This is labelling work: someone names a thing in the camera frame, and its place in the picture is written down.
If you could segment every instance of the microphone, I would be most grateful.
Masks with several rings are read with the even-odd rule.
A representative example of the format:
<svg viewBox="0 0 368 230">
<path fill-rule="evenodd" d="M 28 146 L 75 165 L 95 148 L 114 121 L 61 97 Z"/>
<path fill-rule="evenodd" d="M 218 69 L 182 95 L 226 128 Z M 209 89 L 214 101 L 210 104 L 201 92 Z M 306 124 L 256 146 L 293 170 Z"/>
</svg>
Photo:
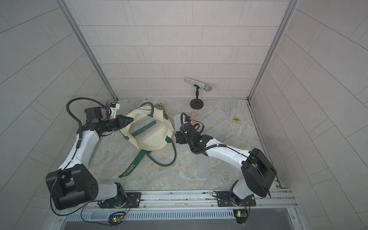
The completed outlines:
<svg viewBox="0 0 368 230">
<path fill-rule="evenodd" d="M 210 86 L 210 85 L 206 85 L 206 84 L 203 84 L 203 83 L 201 83 L 201 82 L 199 82 L 199 81 L 196 81 L 196 80 L 194 80 L 194 79 L 191 79 L 191 78 L 185 78 L 185 80 L 184 80 L 186 83 L 189 83 L 189 84 L 191 84 L 191 85 L 197 85 L 197 86 L 199 86 L 201 89 L 204 89 L 206 92 L 209 92 L 209 91 L 211 91 L 212 90 L 212 86 Z"/>
</svg>

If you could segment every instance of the white tiled wall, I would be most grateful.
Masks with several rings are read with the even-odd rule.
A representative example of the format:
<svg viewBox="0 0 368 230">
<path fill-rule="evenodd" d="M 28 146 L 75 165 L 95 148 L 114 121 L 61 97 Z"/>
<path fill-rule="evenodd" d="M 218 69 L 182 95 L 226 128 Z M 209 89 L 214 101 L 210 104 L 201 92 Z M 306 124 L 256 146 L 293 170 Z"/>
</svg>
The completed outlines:
<svg viewBox="0 0 368 230">
<path fill-rule="evenodd" d="M 40 227 L 50 208 L 45 176 L 76 136 L 65 105 L 79 96 L 110 95 L 54 1 L 0 1 L 1 229 Z M 82 118 L 89 104 L 70 109 Z"/>
<path fill-rule="evenodd" d="M 66 2 L 120 98 L 245 98 L 289 0 Z"/>
<path fill-rule="evenodd" d="M 368 227 L 368 2 L 300 0 L 252 105 L 310 229 Z"/>
</svg>

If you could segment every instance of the yellow round sticker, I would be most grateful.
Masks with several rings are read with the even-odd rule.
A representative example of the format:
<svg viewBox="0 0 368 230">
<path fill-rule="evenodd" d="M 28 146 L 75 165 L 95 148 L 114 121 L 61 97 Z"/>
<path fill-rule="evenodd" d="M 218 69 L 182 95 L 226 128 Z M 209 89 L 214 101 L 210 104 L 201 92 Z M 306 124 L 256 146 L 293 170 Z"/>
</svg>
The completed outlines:
<svg viewBox="0 0 368 230">
<path fill-rule="evenodd" d="M 234 118 L 234 119 L 233 119 L 233 122 L 235 122 L 235 124 L 240 123 L 240 118 L 238 118 L 238 117 Z"/>
</svg>

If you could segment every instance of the black motor housing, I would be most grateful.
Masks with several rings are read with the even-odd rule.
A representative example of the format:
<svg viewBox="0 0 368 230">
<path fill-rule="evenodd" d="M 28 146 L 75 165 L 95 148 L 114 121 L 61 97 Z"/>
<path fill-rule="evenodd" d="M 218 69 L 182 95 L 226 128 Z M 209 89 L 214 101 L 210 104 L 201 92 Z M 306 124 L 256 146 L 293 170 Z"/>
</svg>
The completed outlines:
<svg viewBox="0 0 368 230">
<path fill-rule="evenodd" d="M 98 194 L 98 183 L 83 164 L 76 164 L 72 168 L 53 171 L 46 176 L 46 184 L 51 192 L 52 200 L 58 210 L 75 207 L 79 204 L 94 201 Z"/>
<path fill-rule="evenodd" d="M 276 169 L 261 150 L 254 148 L 249 154 L 248 159 L 242 162 L 241 171 L 248 188 L 258 196 L 266 197 L 275 180 Z"/>
</svg>

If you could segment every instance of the pink object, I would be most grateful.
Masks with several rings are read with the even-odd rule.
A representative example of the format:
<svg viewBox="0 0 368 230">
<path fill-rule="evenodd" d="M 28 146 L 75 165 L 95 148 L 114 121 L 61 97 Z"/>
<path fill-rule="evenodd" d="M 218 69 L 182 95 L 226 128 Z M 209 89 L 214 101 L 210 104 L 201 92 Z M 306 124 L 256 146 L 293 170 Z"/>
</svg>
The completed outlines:
<svg viewBox="0 0 368 230">
<path fill-rule="evenodd" d="M 190 117 L 190 119 L 192 120 L 192 121 L 190 122 L 191 124 L 195 124 L 195 123 L 197 123 L 196 121 L 198 121 L 198 120 L 197 120 L 197 116 L 196 116 L 196 115 L 194 115 L 194 114 L 193 114 L 193 115 L 188 115 L 188 117 Z"/>
</svg>

